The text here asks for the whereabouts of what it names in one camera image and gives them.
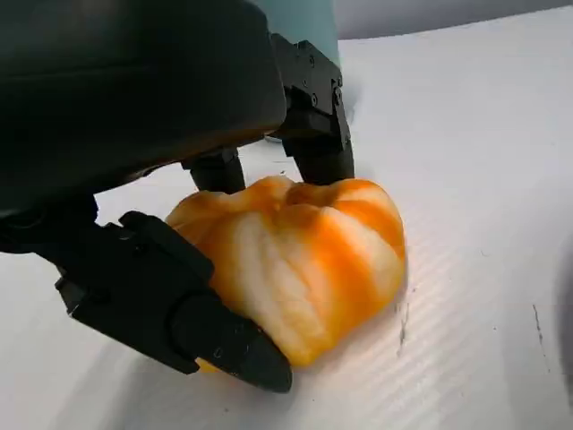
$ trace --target white surface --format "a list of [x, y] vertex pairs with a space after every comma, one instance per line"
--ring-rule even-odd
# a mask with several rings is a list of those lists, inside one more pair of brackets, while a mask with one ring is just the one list
[[[396, 312], [271, 395], [183, 377], [104, 339], [67, 319], [48, 265], [3, 255], [2, 428], [573, 428], [557, 336], [573, 233], [573, 8], [341, 50], [358, 173], [406, 223]], [[272, 144], [243, 155], [250, 182], [295, 172]], [[102, 219], [165, 216], [189, 184], [159, 171], [102, 195]]]

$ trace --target teal background object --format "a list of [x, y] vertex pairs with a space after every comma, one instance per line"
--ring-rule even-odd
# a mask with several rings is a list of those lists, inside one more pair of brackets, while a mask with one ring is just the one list
[[291, 43], [309, 40], [340, 65], [332, 0], [250, 0], [267, 14], [269, 29]]

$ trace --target orange and white object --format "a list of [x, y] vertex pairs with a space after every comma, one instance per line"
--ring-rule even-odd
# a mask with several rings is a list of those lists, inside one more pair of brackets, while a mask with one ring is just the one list
[[306, 366], [396, 295], [405, 272], [398, 210], [378, 185], [270, 176], [233, 195], [199, 192], [167, 223], [215, 264], [210, 285]]

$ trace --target white corrugated board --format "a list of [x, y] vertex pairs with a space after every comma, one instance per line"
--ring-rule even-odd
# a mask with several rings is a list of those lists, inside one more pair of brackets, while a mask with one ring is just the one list
[[[573, 8], [341, 52], [357, 172], [406, 223], [396, 308], [280, 396], [104, 339], [67, 319], [49, 265], [3, 255], [2, 428], [573, 428], [559, 335], [573, 327]], [[250, 182], [298, 178], [277, 145], [242, 154]], [[167, 168], [100, 196], [102, 219], [165, 216], [190, 191]]]

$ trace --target screw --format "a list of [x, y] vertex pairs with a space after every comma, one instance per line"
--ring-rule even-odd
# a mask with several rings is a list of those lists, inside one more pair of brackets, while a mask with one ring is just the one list
[[133, 247], [133, 255], [136, 257], [142, 257], [147, 253], [147, 246], [145, 244], [137, 244]]

